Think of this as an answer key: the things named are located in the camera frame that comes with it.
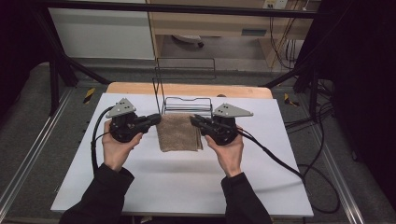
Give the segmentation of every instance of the hand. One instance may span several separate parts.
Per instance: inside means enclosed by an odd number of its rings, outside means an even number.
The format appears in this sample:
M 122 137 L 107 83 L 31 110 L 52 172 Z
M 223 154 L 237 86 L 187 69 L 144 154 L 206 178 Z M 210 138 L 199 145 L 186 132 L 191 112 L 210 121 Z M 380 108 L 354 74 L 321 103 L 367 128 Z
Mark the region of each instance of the hand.
M 241 161 L 244 142 L 242 135 L 238 134 L 235 139 L 226 146 L 219 146 L 209 135 L 205 136 L 207 145 L 215 150 L 218 155 L 220 167 L 228 177 L 233 177 L 242 173 Z
M 137 146 L 143 134 L 137 134 L 129 143 L 121 143 L 113 138 L 110 133 L 110 122 L 105 122 L 105 135 L 102 138 L 105 165 L 110 169 L 119 172 L 122 165 L 126 162 L 129 153 Z

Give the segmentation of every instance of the black long-sleeve shirt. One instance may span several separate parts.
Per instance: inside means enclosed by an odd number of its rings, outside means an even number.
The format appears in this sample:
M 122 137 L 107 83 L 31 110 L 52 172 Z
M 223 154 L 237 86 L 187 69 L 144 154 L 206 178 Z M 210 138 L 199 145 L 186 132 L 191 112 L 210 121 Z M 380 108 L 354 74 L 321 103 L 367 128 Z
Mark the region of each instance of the black long-sleeve shirt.
M 126 169 L 116 173 L 102 164 L 81 201 L 65 211 L 59 223 L 117 224 L 124 195 L 133 181 L 134 176 Z M 227 224 L 272 223 L 244 173 L 225 177 L 221 186 L 227 203 Z

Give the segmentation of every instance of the white tabletop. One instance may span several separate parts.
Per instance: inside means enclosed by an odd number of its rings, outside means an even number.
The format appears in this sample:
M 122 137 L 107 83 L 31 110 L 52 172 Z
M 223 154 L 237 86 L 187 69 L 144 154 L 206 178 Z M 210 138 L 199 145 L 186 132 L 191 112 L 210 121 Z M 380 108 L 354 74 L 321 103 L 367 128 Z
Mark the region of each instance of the white tabletop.
M 158 113 L 154 95 L 104 93 L 51 207 L 63 212 L 78 203 L 93 174 L 91 139 L 99 115 L 121 98 L 137 108 L 138 116 Z M 238 125 L 250 132 L 283 162 L 297 170 L 276 100 L 212 98 L 217 106 L 228 103 L 252 111 L 253 117 L 237 118 Z M 97 135 L 103 133 L 103 122 Z M 216 154 L 202 138 L 204 150 L 161 152 L 155 127 L 144 134 L 124 167 L 135 180 L 125 195 L 123 212 L 153 216 L 222 216 L 225 199 L 220 180 L 225 176 Z M 313 212 L 300 178 L 272 161 L 258 146 L 244 139 L 242 170 L 272 217 L 312 217 Z M 97 160 L 103 161 L 103 148 L 97 143 Z

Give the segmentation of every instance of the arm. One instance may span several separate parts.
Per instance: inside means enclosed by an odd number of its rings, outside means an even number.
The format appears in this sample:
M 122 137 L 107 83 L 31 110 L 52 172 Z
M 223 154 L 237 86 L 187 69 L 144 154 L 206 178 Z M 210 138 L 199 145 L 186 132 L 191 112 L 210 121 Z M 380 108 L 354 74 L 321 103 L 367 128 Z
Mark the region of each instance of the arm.
M 109 121 L 105 123 L 105 133 L 108 131 Z M 81 201 L 64 212 L 60 224 L 118 222 L 124 195 L 134 180 L 134 176 L 122 168 L 122 165 L 131 150 L 139 144 L 142 135 L 138 134 L 129 143 L 120 143 L 111 134 L 103 136 L 105 161 L 96 171 Z
M 220 167 L 226 174 L 221 181 L 221 186 L 227 203 L 225 212 L 227 223 L 272 223 L 267 210 L 241 171 L 244 148 L 242 136 L 238 134 L 226 146 L 218 146 L 208 135 L 205 139 L 207 145 L 215 150 Z

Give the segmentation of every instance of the brown cloth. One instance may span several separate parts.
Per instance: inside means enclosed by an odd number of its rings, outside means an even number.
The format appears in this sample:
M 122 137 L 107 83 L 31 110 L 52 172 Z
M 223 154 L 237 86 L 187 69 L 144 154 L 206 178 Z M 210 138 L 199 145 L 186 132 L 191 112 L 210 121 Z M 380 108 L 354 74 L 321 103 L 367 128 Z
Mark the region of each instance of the brown cloth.
M 165 114 L 157 124 L 162 152 L 203 149 L 200 131 L 191 125 L 190 113 Z

